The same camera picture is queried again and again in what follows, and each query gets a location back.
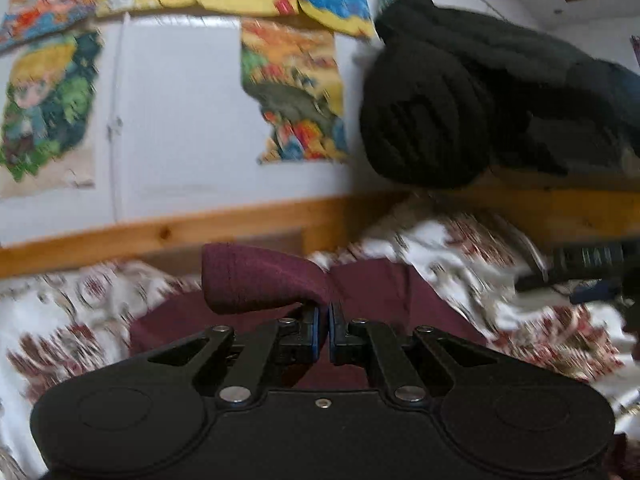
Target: black fabric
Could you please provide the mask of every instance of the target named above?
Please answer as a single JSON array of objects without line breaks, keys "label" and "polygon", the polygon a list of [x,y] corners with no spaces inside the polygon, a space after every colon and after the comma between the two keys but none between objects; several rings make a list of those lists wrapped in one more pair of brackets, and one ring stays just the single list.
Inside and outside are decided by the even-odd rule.
[{"label": "black fabric", "polygon": [[360,130],[367,157],[383,176],[464,186],[489,163],[492,96],[448,52],[412,40],[388,42],[364,95]]},{"label": "black fabric", "polygon": [[[366,78],[360,129],[387,178],[461,187],[492,160],[620,172],[624,147],[640,152],[640,78],[622,66],[431,0],[398,0],[376,30],[385,50]],[[567,156],[577,142],[580,155]]]}]

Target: black object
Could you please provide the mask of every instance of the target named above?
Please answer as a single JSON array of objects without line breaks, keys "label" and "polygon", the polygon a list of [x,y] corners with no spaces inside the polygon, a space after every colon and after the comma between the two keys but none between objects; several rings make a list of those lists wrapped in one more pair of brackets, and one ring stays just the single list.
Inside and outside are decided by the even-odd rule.
[{"label": "black object", "polygon": [[546,276],[522,276],[515,287],[525,292],[569,280],[622,279],[636,267],[640,267],[640,238],[570,244],[554,250],[553,266]]},{"label": "black object", "polygon": [[577,305],[590,301],[612,301],[622,292],[620,280],[599,280],[594,285],[579,285],[569,295],[571,304]]},{"label": "black object", "polygon": [[283,350],[308,349],[315,312],[242,338],[212,327],[54,386],[31,417],[47,477],[606,480],[599,393],[430,327],[397,338],[331,307],[332,359],[364,366],[370,389],[279,388],[316,358]]},{"label": "black object", "polygon": [[364,85],[360,130],[373,168],[455,188],[490,162],[565,176],[624,175],[640,153],[640,78],[548,34],[492,16],[398,0]]}]

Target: black plastic mount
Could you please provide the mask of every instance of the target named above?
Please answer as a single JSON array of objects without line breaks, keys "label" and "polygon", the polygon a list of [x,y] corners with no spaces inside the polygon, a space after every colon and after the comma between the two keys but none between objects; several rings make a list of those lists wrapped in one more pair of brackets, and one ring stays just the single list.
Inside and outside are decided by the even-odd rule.
[{"label": "black plastic mount", "polygon": [[48,476],[606,478],[602,396],[431,327],[397,336],[329,307],[332,362],[370,387],[283,388],[318,358],[321,311],[211,327],[53,387],[31,417]]}]

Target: maroon blanket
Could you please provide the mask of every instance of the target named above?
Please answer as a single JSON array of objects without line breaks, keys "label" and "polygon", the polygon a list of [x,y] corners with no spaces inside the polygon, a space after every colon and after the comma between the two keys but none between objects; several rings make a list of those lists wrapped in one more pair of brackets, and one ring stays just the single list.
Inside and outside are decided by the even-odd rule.
[{"label": "maroon blanket", "polygon": [[[231,244],[212,244],[202,252],[201,292],[167,300],[130,328],[130,351],[137,354],[227,324],[238,333],[266,320],[285,317],[300,303],[326,309],[342,307],[347,320],[383,321],[397,333],[430,325],[475,343],[484,338],[441,300],[410,266],[388,260],[363,260],[335,266],[325,273],[316,264],[288,254]],[[367,387],[364,370],[333,366],[326,348],[319,361],[296,383],[297,388]]]}]

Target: white patterned fabric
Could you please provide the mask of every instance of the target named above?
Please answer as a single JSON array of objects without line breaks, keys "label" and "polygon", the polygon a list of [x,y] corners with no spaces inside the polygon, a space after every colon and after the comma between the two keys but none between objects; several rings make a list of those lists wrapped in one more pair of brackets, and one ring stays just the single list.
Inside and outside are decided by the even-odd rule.
[{"label": "white patterned fabric", "polygon": [[0,478],[46,472],[29,429],[44,391],[126,358],[131,321],[196,288],[139,262],[0,281]]},{"label": "white patterned fabric", "polygon": [[623,333],[616,305],[571,305],[568,293],[578,283],[560,292],[517,294],[514,279],[529,269],[522,252],[474,215],[415,195],[360,241],[310,258],[325,269],[364,258],[414,266],[491,348],[591,383],[610,400],[616,431],[640,438],[640,368],[631,357],[636,338]]}]

